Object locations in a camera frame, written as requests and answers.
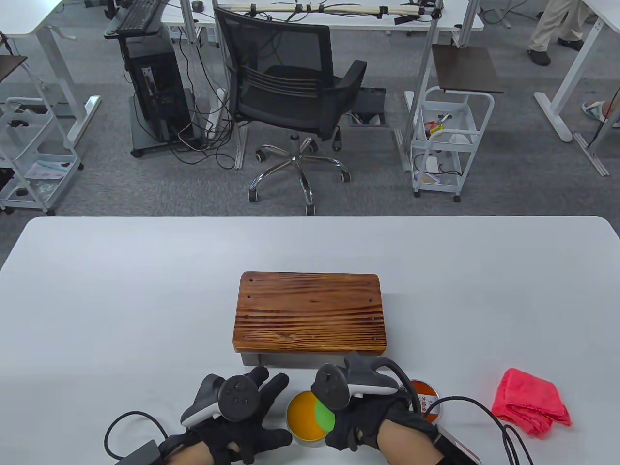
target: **hand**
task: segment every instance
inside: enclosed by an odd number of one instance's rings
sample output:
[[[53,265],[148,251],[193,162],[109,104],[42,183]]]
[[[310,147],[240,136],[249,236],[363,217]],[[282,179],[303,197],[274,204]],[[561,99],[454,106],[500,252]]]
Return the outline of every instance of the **hand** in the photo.
[[[379,428],[385,420],[426,434],[431,440],[437,435],[436,428],[419,414],[409,410],[409,395],[399,391],[390,396],[365,394],[352,397],[343,410],[334,410],[334,429],[325,437],[325,443],[342,451],[357,450],[358,445],[379,449]]]
[[[289,431],[267,430],[262,426],[276,397],[287,385],[287,375],[280,373],[274,376],[260,390],[259,408],[247,420],[233,423],[224,417],[209,418],[191,428],[209,447],[215,465],[230,465],[238,460],[251,464],[256,454],[290,445],[293,437]]]

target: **red cloth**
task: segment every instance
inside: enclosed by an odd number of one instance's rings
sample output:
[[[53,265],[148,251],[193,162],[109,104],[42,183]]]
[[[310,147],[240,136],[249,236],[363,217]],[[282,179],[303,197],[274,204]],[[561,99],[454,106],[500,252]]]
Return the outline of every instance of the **red cloth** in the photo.
[[[504,373],[491,411],[537,438],[548,434],[553,422],[572,424],[556,385],[516,368]]]

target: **khaki pants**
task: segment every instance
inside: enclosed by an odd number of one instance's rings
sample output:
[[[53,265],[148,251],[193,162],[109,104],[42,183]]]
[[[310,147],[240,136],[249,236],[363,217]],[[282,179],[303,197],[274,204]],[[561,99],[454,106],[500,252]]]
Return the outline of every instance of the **khaki pants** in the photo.
[[[569,15],[558,29],[566,12],[569,12]],[[583,22],[589,15],[590,8],[579,0],[549,0],[529,40],[528,48],[534,51],[547,51],[551,35],[556,29],[558,36],[564,40],[580,40],[583,37]]]

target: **computer tower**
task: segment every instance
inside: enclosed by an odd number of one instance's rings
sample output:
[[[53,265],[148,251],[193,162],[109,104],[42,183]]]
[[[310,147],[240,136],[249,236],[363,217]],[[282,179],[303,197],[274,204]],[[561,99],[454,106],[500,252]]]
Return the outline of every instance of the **computer tower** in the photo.
[[[159,142],[193,138],[179,65],[166,27],[156,35],[126,39],[125,67],[151,136]]]

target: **keyboard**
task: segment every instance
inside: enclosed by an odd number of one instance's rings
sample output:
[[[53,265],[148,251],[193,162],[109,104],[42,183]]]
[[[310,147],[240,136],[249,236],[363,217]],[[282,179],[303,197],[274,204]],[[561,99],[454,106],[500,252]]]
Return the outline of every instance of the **keyboard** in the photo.
[[[129,13],[117,28],[119,35],[139,34],[149,27],[161,0],[133,0],[129,5]]]

